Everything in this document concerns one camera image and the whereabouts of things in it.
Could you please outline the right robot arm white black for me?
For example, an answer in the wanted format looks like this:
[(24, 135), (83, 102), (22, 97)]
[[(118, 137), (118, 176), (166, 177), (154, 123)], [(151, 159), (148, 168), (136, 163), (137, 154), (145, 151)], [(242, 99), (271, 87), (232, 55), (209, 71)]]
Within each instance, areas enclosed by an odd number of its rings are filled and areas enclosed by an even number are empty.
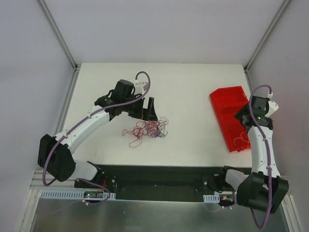
[(277, 211), (289, 189), (288, 181), (281, 178), (273, 152), (269, 110), (274, 105), (269, 98), (253, 96), (235, 114), (251, 144), (251, 173), (246, 175), (240, 169), (225, 166), (223, 175), (217, 178), (221, 190), (233, 188), (237, 192), (238, 205), (271, 214)]

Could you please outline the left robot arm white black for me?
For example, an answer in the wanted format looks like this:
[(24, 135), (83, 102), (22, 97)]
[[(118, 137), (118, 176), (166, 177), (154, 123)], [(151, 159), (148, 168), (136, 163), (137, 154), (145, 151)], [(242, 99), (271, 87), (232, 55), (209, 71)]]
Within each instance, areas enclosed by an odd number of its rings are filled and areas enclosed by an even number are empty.
[(79, 121), (54, 136), (44, 135), (38, 155), (38, 165), (43, 168), (43, 184), (52, 184), (46, 180), (46, 174), (50, 174), (59, 182), (72, 177), (85, 179), (91, 188), (99, 187), (102, 176), (98, 174), (98, 167), (89, 161), (75, 160), (74, 152), (93, 132), (123, 112), (132, 118), (156, 121), (154, 99), (150, 97), (147, 108), (143, 107), (150, 86), (150, 81), (135, 79), (132, 83), (121, 79), (108, 94), (98, 98)]

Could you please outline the red plastic compartment bin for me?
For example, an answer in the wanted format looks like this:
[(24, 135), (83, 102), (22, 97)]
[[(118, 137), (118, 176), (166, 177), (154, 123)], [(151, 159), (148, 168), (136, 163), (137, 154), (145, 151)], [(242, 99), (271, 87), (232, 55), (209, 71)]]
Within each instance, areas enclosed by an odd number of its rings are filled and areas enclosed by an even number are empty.
[(234, 115), (248, 103), (242, 86), (218, 88), (210, 94), (211, 104), (229, 152), (251, 148), (245, 129)]

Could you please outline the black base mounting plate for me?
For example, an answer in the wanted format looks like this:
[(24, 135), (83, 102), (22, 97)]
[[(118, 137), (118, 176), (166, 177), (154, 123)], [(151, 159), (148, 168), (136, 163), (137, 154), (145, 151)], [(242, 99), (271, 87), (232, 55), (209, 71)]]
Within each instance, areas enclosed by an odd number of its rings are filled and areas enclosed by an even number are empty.
[(90, 184), (75, 181), (75, 188), (104, 186), (118, 200), (202, 202), (217, 186), (214, 178), (221, 167), (99, 165)]

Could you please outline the left aluminium frame post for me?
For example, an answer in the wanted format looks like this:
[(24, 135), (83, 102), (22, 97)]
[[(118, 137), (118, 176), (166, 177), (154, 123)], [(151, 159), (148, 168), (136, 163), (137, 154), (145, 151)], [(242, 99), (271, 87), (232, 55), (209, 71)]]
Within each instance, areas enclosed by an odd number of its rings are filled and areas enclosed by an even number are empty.
[(70, 51), (70, 49), (69, 49), (69, 47), (68, 47), (68, 45), (66, 43), (66, 41), (65, 41), (65, 39), (64, 39), (64, 37), (63, 37), (63, 35), (62, 35), (62, 33), (61, 33), (61, 31), (60, 31), (60, 29), (59, 29), (55, 19), (54, 19), (50, 9), (49, 9), (46, 1), (45, 0), (37, 0), (36, 2), (38, 4), (38, 6), (40, 7), (40, 9), (41, 9), (41, 11), (42, 11), (42, 13), (43, 13), (43, 15), (44, 15), (48, 25), (49, 25), (51, 31), (53, 32), (53, 34), (54, 34), (54, 36), (55, 36), (55, 38), (56, 38), (56, 40), (57, 40), (61, 50), (64, 53), (66, 59), (68, 60), (68, 62), (72, 66), (72, 68), (74, 70), (77, 70), (78, 69), (78, 64), (75, 61), (75, 59), (74, 59), (74, 57), (73, 57), (73, 55), (72, 55), (72, 53), (71, 53), (71, 51)]

